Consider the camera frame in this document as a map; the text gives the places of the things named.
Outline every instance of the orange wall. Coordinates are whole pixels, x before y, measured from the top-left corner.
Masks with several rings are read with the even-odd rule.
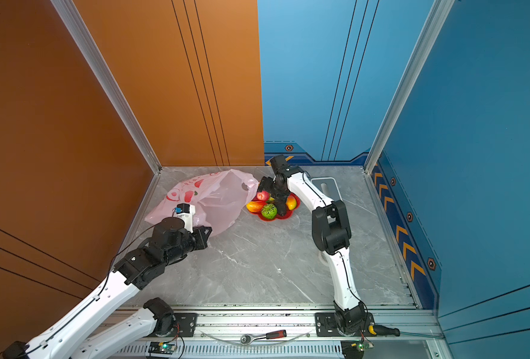
[[[162,165],[263,163],[256,0],[74,3]]]
[[[0,231],[0,351],[103,279],[151,178],[49,0],[0,0],[0,229],[86,273]]]

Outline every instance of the marble floor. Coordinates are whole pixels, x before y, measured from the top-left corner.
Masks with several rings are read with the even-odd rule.
[[[272,176],[271,167],[233,167],[257,180]],[[412,305],[399,279],[362,169],[302,166],[314,177],[334,177],[351,224],[351,266],[356,288],[367,305]],[[224,170],[217,167],[164,167],[149,202],[153,209],[181,181]],[[150,226],[142,221],[137,233]],[[151,230],[142,236],[145,239]],[[286,220],[263,222],[243,209],[225,232],[209,239],[209,248],[166,268],[127,305],[161,297],[172,305],[332,304],[333,283],[311,237],[311,213],[301,205]]]

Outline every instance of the plastic bag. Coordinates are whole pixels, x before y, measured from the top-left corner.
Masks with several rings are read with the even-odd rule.
[[[173,187],[145,219],[159,223],[171,217],[178,204],[190,203],[196,207],[193,226],[211,226],[211,235],[217,235],[233,225],[241,209],[255,197],[258,185],[253,175],[237,169],[193,177]]]

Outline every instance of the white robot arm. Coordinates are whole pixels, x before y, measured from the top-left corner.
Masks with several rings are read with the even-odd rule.
[[[298,166],[290,166],[283,155],[270,161],[275,179],[263,177],[258,191],[265,190],[275,198],[279,215],[287,211],[285,201],[295,193],[312,213],[312,236],[317,248],[329,262],[333,279],[335,320],[344,335],[356,333],[367,318],[366,307],[359,298],[349,262],[351,228],[347,208],[342,200],[327,197],[311,183]]]
[[[195,207],[182,203],[173,217],[154,226],[151,237],[118,261],[102,283],[44,333],[28,343],[14,342],[4,359],[100,359],[153,331],[170,331],[175,316],[160,298],[148,300],[127,320],[86,339],[114,310],[132,298],[165,267],[192,250],[207,248],[211,227],[193,228]]]

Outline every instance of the red tray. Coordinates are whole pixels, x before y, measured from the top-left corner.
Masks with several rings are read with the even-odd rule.
[[[291,215],[293,214],[293,211],[295,211],[297,208],[299,208],[299,206],[301,205],[301,200],[299,199],[299,197],[297,197],[295,195],[295,193],[291,193],[291,195],[293,197],[295,197],[295,200],[297,201],[297,205],[295,206],[294,209],[292,210],[287,210],[287,213],[285,213],[284,216],[280,216],[280,215],[276,215],[275,218],[273,219],[266,219],[265,217],[263,217],[263,215],[261,214],[261,211],[259,212],[251,212],[249,210],[247,210],[247,212],[251,213],[251,214],[255,214],[255,215],[258,215],[259,218],[261,218],[261,220],[264,220],[265,222],[271,222],[273,220],[276,220],[276,219],[288,219],[289,217],[291,217]],[[253,198],[252,200],[255,200],[255,201],[259,201],[259,199],[257,198],[257,196],[255,196],[255,198]]]

